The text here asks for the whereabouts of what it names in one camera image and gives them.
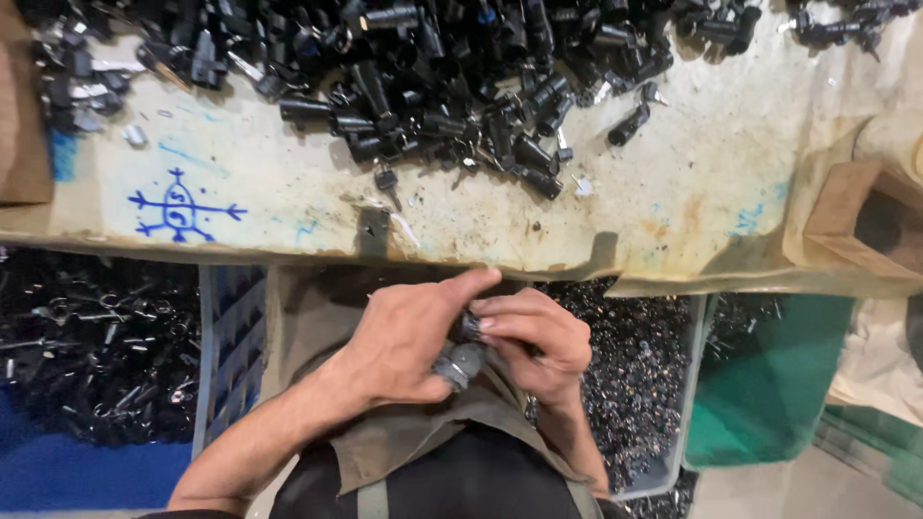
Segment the green bin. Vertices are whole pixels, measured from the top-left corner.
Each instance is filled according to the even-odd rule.
[[[783,319],[754,329],[760,351],[701,373],[683,465],[700,470],[795,459],[814,437],[853,301],[791,295]],[[716,303],[713,296],[712,313]]]

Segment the wrist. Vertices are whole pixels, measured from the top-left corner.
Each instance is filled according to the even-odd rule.
[[[551,415],[574,416],[583,414],[583,400],[580,383],[573,384],[558,391],[552,398],[540,398],[539,408]]]
[[[310,409],[315,410],[313,417],[305,416],[306,422],[317,424],[320,419],[328,427],[334,427],[370,406],[370,395],[361,380],[338,352],[298,381],[292,388],[293,397],[301,404],[311,403]]]

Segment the hand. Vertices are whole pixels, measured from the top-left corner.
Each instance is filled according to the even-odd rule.
[[[322,368],[330,380],[350,380],[363,409],[445,400],[451,386],[433,373],[433,362],[464,306],[500,277],[496,270],[468,271],[441,283],[375,291],[353,338]]]
[[[580,404],[580,375],[590,363],[590,327],[533,288],[515,296],[473,301],[483,340],[509,364],[513,380],[539,404],[572,408]],[[529,356],[522,343],[543,355]]]

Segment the key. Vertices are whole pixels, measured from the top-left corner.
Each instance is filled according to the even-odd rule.
[[[391,201],[394,202],[394,207],[398,210],[398,212],[401,212],[401,201],[398,200],[397,191],[394,190],[397,185],[398,177],[390,169],[375,173],[375,186],[378,187],[379,191],[388,193]]]

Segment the blue ink marking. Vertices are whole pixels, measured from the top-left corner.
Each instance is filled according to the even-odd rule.
[[[779,182],[778,184],[775,184],[773,186],[773,189],[775,189],[775,201],[783,202],[785,201],[785,199],[788,198],[788,183],[787,182]]]
[[[737,214],[737,225],[734,226],[736,230],[727,231],[729,236],[741,236],[741,235],[751,235],[756,231],[757,227],[757,218],[762,214],[762,202],[756,204],[756,209],[753,211],[747,211],[746,209],[740,210]]]
[[[318,219],[315,218],[313,222],[308,227],[305,227],[304,222],[298,223],[298,232],[294,235],[294,242],[297,245],[298,241],[301,239],[301,235],[310,235],[314,233],[314,229],[318,226]]]
[[[52,128],[52,142],[49,153],[52,156],[52,169],[54,170],[55,182],[73,182],[77,176],[74,175],[74,157],[77,156],[77,138],[72,135],[65,135]]]
[[[214,236],[202,231],[196,226],[196,211],[223,212],[231,218],[234,218],[237,222],[240,222],[240,216],[237,215],[246,213],[247,210],[236,209],[237,204],[231,204],[231,207],[227,209],[197,205],[196,202],[192,200],[192,193],[190,193],[189,190],[186,189],[186,186],[180,181],[179,177],[183,174],[184,173],[180,171],[179,168],[170,170],[170,175],[176,176],[176,180],[168,186],[167,190],[163,193],[163,202],[148,201],[140,191],[135,191],[136,196],[128,197],[128,201],[137,203],[139,210],[145,207],[163,208],[161,223],[156,223],[154,225],[140,223],[140,227],[135,229],[135,231],[143,233],[145,236],[150,236],[150,231],[168,227],[175,231],[173,241],[177,243],[186,241],[184,232],[187,231],[202,235],[205,241],[215,241]]]
[[[164,144],[164,143],[162,143],[162,142],[159,142],[159,143],[157,144],[157,147],[160,148],[161,150],[164,150],[164,151],[168,152],[168,153],[172,153],[173,155],[176,155],[176,156],[178,156],[178,157],[182,157],[182,158],[186,159],[187,161],[189,161],[190,163],[195,164],[195,165],[197,165],[197,166],[199,166],[199,167],[202,167],[202,168],[205,168],[205,169],[209,169],[209,170],[211,170],[211,171],[217,171],[217,172],[220,172],[220,173],[224,173],[224,174],[226,174],[226,175],[228,174],[228,171],[227,171],[226,169],[224,169],[224,168],[222,168],[222,167],[220,167],[220,166],[216,166],[214,163],[206,162],[206,161],[203,161],[202,159],[199,159],[199,158],[197,158],[197,157],[193,157],[192,155],[186,153],[185,151],[178,150],[178,149],[176,149],[176,148],[171,148],[170,146],[167,146],[166,144]]]

